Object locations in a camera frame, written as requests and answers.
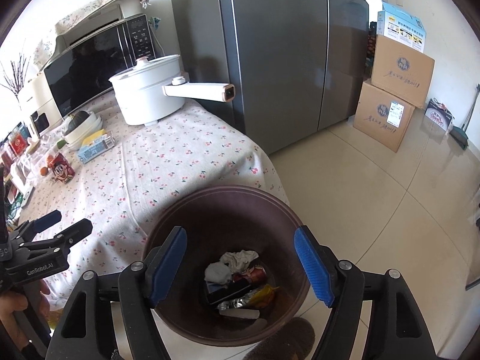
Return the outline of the white tissue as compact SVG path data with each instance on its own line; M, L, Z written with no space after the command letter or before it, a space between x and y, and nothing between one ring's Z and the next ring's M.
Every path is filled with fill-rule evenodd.
M224 263L214 262L205 269L204 280L214 284L225 285L232 280L232 272Z

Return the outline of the black plastic food tray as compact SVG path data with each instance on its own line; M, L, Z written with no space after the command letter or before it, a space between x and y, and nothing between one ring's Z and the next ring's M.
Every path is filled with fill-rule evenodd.
M245 278L224 285L209 283L207 300L210 305L217 306L222 302L237 299L260 285L261 282L252 282Z

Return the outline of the brown round trash bin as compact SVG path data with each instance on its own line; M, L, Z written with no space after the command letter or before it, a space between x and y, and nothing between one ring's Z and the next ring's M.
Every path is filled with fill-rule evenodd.
M164 243L185 228L187 249L165 301L154 310L174 332L199 344L234 347L272 336L289 322L310 284L294 248L301 226L289 206L260 189L224 185L199 190L172 204L157 220L145 248ZM276 288L258 320L223 316L208 304L204 270L226 252L254 250Z

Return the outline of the cherry pattern tablecloth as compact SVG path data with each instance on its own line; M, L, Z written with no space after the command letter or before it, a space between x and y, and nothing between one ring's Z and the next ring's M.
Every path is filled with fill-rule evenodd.
M46 279L53 310L64 307L83 272L114 273L138 260L160 215L181 197L210 185L245 185L287 197L268 155L196 101L150 127L128 125L113 93L86 108L101 118L114 146L88 163L63 149L75 174L62 183L41 174L47 151L63 134L61 129L48 133L28 176L32 196L20 215L27 221L60 211L60 222L43 231L41 239L81 219L93 225L72 248L68 269Z

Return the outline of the red cartoon drink can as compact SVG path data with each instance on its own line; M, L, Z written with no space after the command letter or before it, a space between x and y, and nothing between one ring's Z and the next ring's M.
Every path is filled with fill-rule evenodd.
M68 184L75 176L74 169L61 153L49 154L47 166L52 171L54 178L64 184Z

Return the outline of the stacked white plates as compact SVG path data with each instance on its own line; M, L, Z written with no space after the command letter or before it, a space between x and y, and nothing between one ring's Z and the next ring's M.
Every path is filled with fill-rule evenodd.
M64 135L64 141L70 150L79 150L82 141L92 133L97 132L103 127L102 118L94 112L89 112L89 118L77 129L68 135Z

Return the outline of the red labelled jar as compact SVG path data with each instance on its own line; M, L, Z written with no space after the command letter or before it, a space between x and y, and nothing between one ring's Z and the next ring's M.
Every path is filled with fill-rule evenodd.
M21 156L28 148L28 140L21 133L11 133L8 136L9 145L17 157Z

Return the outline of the light blue milk carton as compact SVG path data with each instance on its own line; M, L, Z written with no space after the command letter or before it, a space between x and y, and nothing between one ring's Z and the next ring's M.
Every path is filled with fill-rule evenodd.
M87 164L99 155L107 152L115 146L115 140L112 136L104 134L97 137L87 145L83 145L78 150L77 156L82 164Z

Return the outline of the yellow napkin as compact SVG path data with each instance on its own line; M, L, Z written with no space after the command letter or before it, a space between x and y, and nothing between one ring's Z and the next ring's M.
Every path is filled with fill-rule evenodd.
M98 130L97 132L95 133L92 133L91 135L87 136L83 141L82 141L82 146L87 146L89 145L90 143L92 143L93 141L95 141L96 139L102 137L104 134L106 133L106 130L103 128L103 129L100 129Z

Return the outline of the dark green squash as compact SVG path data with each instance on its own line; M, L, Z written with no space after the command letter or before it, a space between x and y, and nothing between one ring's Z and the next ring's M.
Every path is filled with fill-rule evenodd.
M89 118L89 112L87 111L78 111L78 113L75 113L74 116L72 116L72 119L69 122L64 135L66 136L71 132L73 132L80 125L82 125L88 118Z

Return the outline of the white electric cooking pot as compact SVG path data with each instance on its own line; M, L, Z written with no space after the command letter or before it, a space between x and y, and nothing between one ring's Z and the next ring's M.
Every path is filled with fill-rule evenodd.
M232 102L234 85L191 83L181 72L180 56L167 55L148 60L112 76L109 81L127 125L153 125L180 110L188 98L211 102Z

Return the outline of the black microwave oven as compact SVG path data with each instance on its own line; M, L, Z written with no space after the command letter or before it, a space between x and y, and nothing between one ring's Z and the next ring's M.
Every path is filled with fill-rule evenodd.
M130 16L73 43L44 68L61 116L112 89L110 78L156 57L147 16Z

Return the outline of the green dustpan broom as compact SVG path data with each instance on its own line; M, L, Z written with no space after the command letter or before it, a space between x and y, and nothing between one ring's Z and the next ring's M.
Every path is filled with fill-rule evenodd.
M462 150L466 150L467 147L469 146L469 138L467 135L467 129L470 126L470 121L473 116L473 111L476 106L477 100L479 98L480 94L480 85L477 84L476 86L476 92L474 95L473 103L471 107L469 108L469 112L467 113L467 116L465 116L464 123L460 126L453 126L451 131L450 131L450 136L453 138L453 140L459 145L459 147L462 148Z

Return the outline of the lower cardboard box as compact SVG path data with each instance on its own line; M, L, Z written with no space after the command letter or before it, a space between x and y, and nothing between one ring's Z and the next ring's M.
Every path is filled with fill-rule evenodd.
M397 152L415 107L369 80L362 83L353 127Z

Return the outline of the cardboard box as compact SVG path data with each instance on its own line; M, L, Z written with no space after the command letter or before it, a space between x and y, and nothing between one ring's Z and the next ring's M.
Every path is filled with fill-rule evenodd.
M415 107L369 80L362 83L353 127L397 152Z
M409 46L377 35L371 83L423 109L431 87L434 60Z

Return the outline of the white bag on floor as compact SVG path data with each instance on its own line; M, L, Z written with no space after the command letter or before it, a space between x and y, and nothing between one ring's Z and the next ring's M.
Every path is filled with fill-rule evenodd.
M425 117L433 121L436 125L448 132L451 128L454 116L448 108L439 102L436 98L431 98L425 109Z

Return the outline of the upper cardboard box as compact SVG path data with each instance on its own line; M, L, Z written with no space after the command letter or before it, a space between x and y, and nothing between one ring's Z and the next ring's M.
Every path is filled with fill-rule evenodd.
M423 109L431 87L434 60L409 46L377 35L371 83Z

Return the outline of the grey refrigerator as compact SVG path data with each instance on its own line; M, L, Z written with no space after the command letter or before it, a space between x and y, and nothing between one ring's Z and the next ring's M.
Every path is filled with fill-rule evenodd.
M367 0L171 0L194 82L236 95L205 108L267 153L352 116L366 60Z

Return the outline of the light blue printed box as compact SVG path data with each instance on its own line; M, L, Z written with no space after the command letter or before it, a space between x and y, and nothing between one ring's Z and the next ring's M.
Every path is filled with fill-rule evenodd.
M395 40L421 53L425 49L426 31L419 18L405 10L382 3L377 13L377 35Z

